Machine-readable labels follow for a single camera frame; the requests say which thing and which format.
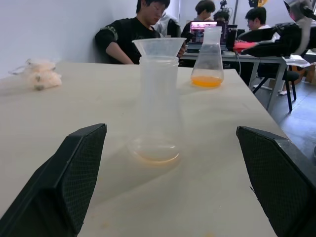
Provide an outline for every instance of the orange liquid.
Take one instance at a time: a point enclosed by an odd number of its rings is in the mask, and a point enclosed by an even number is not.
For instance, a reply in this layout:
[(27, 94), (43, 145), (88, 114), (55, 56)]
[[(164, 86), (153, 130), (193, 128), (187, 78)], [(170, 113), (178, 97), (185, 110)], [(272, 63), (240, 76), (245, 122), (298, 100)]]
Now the orange liquid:
[(203, 87), (215, 87), (219, 86), (223, 82), (223, 79), (212, 76), (191, 77), (191, 80), (194, 85)]

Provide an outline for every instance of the laptop screen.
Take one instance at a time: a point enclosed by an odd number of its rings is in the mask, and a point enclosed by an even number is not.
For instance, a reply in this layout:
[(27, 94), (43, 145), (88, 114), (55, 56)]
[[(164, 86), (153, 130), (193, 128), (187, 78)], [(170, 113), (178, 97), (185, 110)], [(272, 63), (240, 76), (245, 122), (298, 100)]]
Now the laptop screen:
[(190, 32), (194, 35), (190, 41), (192, 44), (202, 44), (204, 38), (204, 30), (206, 27), (222, 27), (221, 45), (226, 45), (228, 34), (228, 22), (223, 21), (192, 21), (190, 25)]

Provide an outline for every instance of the red object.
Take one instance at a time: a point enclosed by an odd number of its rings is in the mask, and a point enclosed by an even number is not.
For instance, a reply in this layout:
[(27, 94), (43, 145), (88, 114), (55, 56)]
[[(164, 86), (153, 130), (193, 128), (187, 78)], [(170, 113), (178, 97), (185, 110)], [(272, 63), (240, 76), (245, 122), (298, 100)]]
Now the red object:
[(244, 49), (255, 46), (253, 42), (236, 42), (234, 46), (234, 52), (241, 53)]

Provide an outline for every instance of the desk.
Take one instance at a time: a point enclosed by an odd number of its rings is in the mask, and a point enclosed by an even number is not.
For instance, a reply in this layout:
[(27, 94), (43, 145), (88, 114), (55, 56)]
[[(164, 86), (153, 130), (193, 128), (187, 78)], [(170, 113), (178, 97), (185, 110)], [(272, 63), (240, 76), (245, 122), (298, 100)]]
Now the desk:
[(275, 237), (250, 189), (236, 128), (285, 136), (235, 70), (216, 89), (179, 68), (187, 146), (176, 167), (128, 158), (125, 141), (140, 89), (139, 66), (61, 63), (63, 85), (33, 91), (0, 80), (0, 215), (63, 139), (105, 122), (99, 176), (79, 237)]
[[(181, 59), (184, 60), (197, 60), (198, 53), (185, 53)], [(223, 62), (238, 62), (238, 58), (236, 57), (235, 53), (233, 52), (223, 52), (222, 53), (222, 60)], [(272, 90), (271, 97), (268, 102), (267, 111), (269, 113), (272, 112), (273, 106), (275, 104), (277, 98), (277, 92), (279, 88), (282, 87), (282, 78), (286, 69), (286, 62), (283, 60), (282, 57), (263, 57), (263, 58), (256, 58), (250, 55), (239, 55), (239, 60), (245, 63), (253, 63), (253, 69), (251, 73), (251, 78), (249, 82), (249, 89), (251, 88), (251, 83), (256, 78), (259, 63), (276, 63), (279, 64), (279, 69), (276, 75), (276, 84)]]

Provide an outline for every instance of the table leg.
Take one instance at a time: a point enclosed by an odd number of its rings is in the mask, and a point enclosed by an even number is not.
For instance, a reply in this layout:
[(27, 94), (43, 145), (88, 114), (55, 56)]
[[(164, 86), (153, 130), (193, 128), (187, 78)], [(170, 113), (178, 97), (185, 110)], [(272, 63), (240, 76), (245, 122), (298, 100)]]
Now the table leg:
[(279, 88), (281, 87), (285, 69), (286, 69), (286, 63), (285, 62), (280, 63), (280, 65), (278, 67), (277, 74), (276, 74), (276, 83), (275, 83), (275, 86), (272, 90), (272, 95), (270, 97), (270, 100), (268, 102), (267, 111), (269, 112), (269, 114), (271, 114), (273, 106), (276, 102), (277, 93), (278, 93)]
[(251, 84), (252, 84), (252, 82), (255, 80), (255, 78), (257, 76), (258, 66), (259, 66), (259, 62), (253, 63), (252, 73), (251, 73), (251, 77), (250, 77), (250, 81), (249, 81), (249, 89), (251, 91), (252, 91)]

